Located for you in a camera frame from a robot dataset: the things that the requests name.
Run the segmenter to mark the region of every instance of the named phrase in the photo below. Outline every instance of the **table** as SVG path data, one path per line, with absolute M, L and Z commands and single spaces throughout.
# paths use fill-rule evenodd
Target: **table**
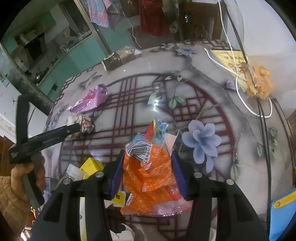
M 141 57 L 114 71 L 106 72 L 98 64 L 68 79 L 50 112 L 46 130 L 65 125 L 70 114 L 65 109 L 95 85 L 104 83 L 108 87 L 108 99 L 88 113 L 95 125 L 92 133 L 75 141 L 66 139 L 42 152 L 46 176 L 59 178 L 69 163 L 80 166 L 90 156 L 103 163 L 115 160 L 120 149 L 137 133 L 145 131 L 153 118 L 173 118 L 184 132 L 189 122 L 201 114 L 199 120 L 204 124 L 214 123 L 216 134 L 222 138 L 217 148 L 218 157 L 213 158 L 214 168 L 208 176 L 218 181 L 235 179 L 257 214 L 266 213 L 268 178 L 265 158 L 257 153 L 257 144 L 262 143 L 259 119 L 248 113 L 234 90 L 224 87 L 233 77 L 212 63 L 204 51 L 205 47 L 228 50 L 229 46 L 215 40 L 199 41 L 190 46 L 195 52 L 191 57 L 177 55 L 176 49 L 182 46 L 180 43 L 170 50 L 146 49 Z M 96 80 L 86 89 L 80 86 L 92 76 L 96 76 Z M 148 105 L 150 95 L 158 91 L 164 93 L 159 104 Z M 169 101 L 174 95 L 184 98 L 186 104 L 172 110 Z M 247 99 L 246 102 L 256 112 L 255 101 Z M 268 113 L 269 103 L 262 101 L 262 105 Z M 215 107 L 201 113 L 211 106 Z M 276 100 L 273 106 L 273 114 L 266 121 L 269 128 L 278 130 L 278 145 L 271 154 L 271 193 L 275 198 L 292 189 L 295 160 L 286 119 Z M 195 164 L 188 147 L 179 144 L 175 148 L 179 148 L 183 160 L 205 172 L 205 164 Z M 216 214 L 213 200 L 213 228 L 216 228 Z M 185 234 L 189 215 L 190 210 L 165 218 L 123 217 L 116 208 L 108 210 L 111 228 L 116 229 L 125 222 L 135 228 L 137 240 L 177 240 Z

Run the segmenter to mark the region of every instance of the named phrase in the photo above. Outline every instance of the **bottle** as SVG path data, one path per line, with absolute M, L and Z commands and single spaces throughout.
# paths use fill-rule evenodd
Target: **bottle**
M 66 178 L 71 178 L 73 181 L 82 180 L 84 174 L 85 174 L 85 172 L 82 171 L 80 168 L 74 166 L 73 164 L 69 164 L 67 171 L 66 171 L 66 175 L 59 180 L 57 187 Z

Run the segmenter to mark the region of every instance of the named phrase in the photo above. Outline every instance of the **plaid shirt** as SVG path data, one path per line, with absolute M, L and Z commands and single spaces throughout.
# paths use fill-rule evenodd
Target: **plaid shirt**
M 115 29 L 119 11 L 111 0 L 87 0 L 90 19 L 99 26 Z

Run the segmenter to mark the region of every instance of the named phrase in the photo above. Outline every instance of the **white cable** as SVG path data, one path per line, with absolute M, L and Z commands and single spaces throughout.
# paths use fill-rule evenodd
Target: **white cable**
M 233 52 L 233 49 L 232 49 L 232 46 L 231 46 L 231 43 L 229 41 L 229 38 L 227 36 L 227 33 L 226 33 L 226 30 L 225 30 L 225 27 L 224 27 L 224 24 L 223 24 L 223 18 L 222 18 L 222 10 L 221 10 L 221 4 L 220 4 L 220 0 L 218 0 L 218 3 L 219 3 L 219 8 L 220 8 L 220 17 L 221 17 L 221 23 L 222 23 L 222 28 L 223 28 L 223 31 L 225 33 L 225 36 L 227 38 L 227 41 L 229 43 L 229 46 L 230 46 L 230 50 L 231 50 L 231 53 L 232 53 L 232 56 L 233 56 L 233 61 L 234 61 L 234 64 L 235 64 L 235 68 L 237 70 L 237 73 L 235 74 L 233 71 L 231 71 L 230 69 L 222 66 L 221 64 L 219 64 L 218 62 L 216 62 L 215 60 L 213 60 L 210 55 L 209 55 L 209 52 L 205 49 L 205 51 L 207 52 L 209 58 L 214 61 L 216 64 L 218 64 L 219 66 L 222 66 L 223 68 L 227 69 L 228 71 L 230 71 L 231 73 L 234 73 L 236 75 L 236 79 L 235 79 L 235 88 L 236 88 L 236 91 L 237 91 L 237 95 L 238 97 L 240 98 L 241 102 L 244 104 L 244 106 L 246 107 L 246 109 L 248 111 L 250 111 L 253 115 L 257 116 L 257 117 L 260 117 L 260 115 L 258 115 L 257 113 L 253 112 L 248 106 L 247 104 L 244 102 L 244 100 L 242 99 L 241 95 L 239 94 L 239 90 L 238 90 L 238 86 L 237 86 L 237 82 L 238 82 L 238 77 L 239 77 L 239 71 L 238 71 L 238 68 L 237 68 L 237 63 L 235 61 L 235 56 L 234 56 L 234 52 Z M 271 100 L 269 99 L 269 102 L 270 102 L 270 114 L 268 116 L 265 116 L 265 118 L 269 118 L 271 117 L 272 115 L 272 102 Z
M 122 12 L 123 12 L 124 16 L 127 18 L 128 23 L 131 25 L 131 34 L 133 35 L 133 25 L 132 25 L 131 22 L 129 21 L 128 17 L 125 15 L 124 11 L 122 11 Z M 133 37 L 134 37 L 134 39 L 135 39 L 137 45 L 138 45 L 140 48 L 142 48 L 142 47 L 139 45 L 139 43 L 137 42 L 136 37 L 135 37 L 134 35 L 133 35 Z

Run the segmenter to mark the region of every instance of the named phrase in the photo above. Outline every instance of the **red garment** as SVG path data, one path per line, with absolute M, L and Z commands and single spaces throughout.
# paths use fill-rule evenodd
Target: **red garment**
M 170 33 L 162 6 L 162 0 L 139 0 L 140 30 L 143 33 L 155 36 Z

